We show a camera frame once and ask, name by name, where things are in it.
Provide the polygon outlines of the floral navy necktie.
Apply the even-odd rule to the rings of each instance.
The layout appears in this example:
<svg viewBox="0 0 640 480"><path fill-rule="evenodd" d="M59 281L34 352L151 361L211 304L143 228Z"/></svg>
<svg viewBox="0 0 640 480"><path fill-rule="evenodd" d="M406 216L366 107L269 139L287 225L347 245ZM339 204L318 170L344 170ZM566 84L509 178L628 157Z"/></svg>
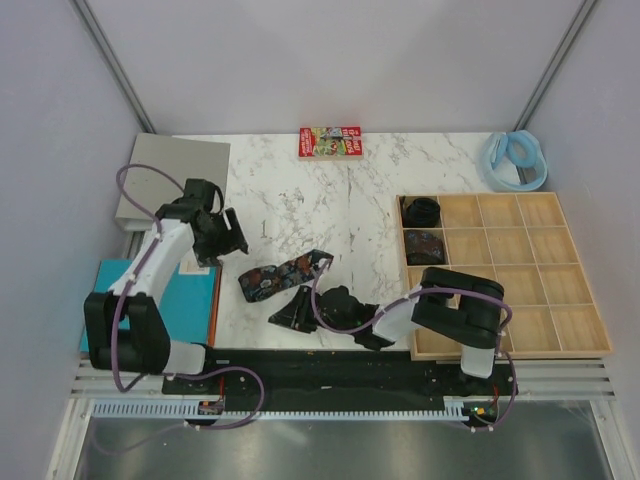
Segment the floral navy necktie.
<svg viewBox="0 0 640 480"><path fill-rule="evenodd" d="M280 265L266 265L246 271L238 277L242 294L248 303L257 303L300 286L315 278L325 261L334 256L313 249Z"/></svg>

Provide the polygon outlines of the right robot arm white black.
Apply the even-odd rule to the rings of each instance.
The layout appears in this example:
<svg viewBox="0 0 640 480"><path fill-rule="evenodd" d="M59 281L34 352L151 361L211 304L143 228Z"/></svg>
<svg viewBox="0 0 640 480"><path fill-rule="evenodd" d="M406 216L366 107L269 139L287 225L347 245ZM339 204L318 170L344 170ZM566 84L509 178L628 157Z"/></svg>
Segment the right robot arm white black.
<svg viewBox="0 0 640 480"><path fill-rule="evenodd" d="M494 358L504 328L504 287L487 278L428 267L403 297L387 305L359 301L345 286L323 293L317 284L302 286L294 298L269 317L288 330L311 334L319 328L349 335L380 351L420 329L461 346L458 381L467 392L483 392L494 381Z"/></svg>

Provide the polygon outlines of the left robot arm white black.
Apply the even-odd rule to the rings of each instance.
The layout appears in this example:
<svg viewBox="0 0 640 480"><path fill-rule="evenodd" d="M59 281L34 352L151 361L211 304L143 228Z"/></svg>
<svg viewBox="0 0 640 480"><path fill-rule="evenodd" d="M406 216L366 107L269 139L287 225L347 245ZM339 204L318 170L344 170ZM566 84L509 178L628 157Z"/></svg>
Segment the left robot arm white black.
<svg viewBox="0 0 640 480"><path fill-rule="evenodd" d="M112 372L126 391L120 373L184 375L198 393L219 382L219 369L205 360L205 347L170 338L159 310L165 289L178 266L192 255L200 267L219 264L235 251L248 252L236 212L214 208L222 193L214 183L188 179L182 196L152 215L154 226L129 268L104 293L84 302L88 354L94 368Z"/></svg>

